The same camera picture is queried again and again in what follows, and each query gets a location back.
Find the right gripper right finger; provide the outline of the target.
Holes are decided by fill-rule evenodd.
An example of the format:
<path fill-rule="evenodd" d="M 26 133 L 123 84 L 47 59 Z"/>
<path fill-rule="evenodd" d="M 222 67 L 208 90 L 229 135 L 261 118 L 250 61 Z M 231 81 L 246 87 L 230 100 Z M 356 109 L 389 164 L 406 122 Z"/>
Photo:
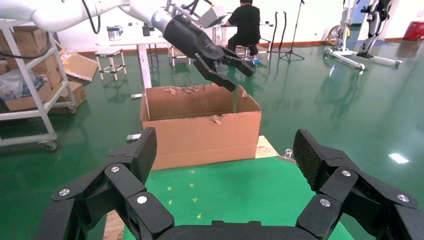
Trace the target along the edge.
<path fill-rule="evenodd" d="M 363 172 L 342 150 L 319 144 L 306 129 L 294 137 L 293 157 L 311 190 L 343 197 L 343 213 L 377 239 L 422 240 L 424 212 L 408 193 Z"/>

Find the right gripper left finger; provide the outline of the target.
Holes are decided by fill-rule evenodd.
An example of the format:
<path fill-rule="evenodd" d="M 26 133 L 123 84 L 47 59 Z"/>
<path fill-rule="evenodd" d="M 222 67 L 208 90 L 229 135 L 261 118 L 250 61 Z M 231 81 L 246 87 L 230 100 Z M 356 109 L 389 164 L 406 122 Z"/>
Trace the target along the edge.
<path fill-rule="evenodd" d="M 137 240 L 157 240 L 175 219 L 146 187 L 156 155 L 156 130 L 147 127 L 98 168 L 56 189 L 34 239 L 85 240 L 103 216 L 115 211 Z"/>

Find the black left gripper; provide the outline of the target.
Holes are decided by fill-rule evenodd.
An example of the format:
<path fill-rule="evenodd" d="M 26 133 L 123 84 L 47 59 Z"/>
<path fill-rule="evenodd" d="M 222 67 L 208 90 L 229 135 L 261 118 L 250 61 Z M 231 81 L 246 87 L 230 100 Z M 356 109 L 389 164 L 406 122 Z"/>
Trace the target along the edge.
<path fill-rule="evenodd" d="M 247 77 L 254 74 L 250 65 L 236 52 L 224 46 L 216 46 L 202 29 L 182 15 L 176 15 L 170 20 L 163 31 L 163 37 L 184 55 L 194 59 L 194 66 L 206 80 L 229 92 L 234 92 L 236 85 L 227 76 L 211 69 L 205 60 L 221 60 L 222 64 L 237 68 Z"/>

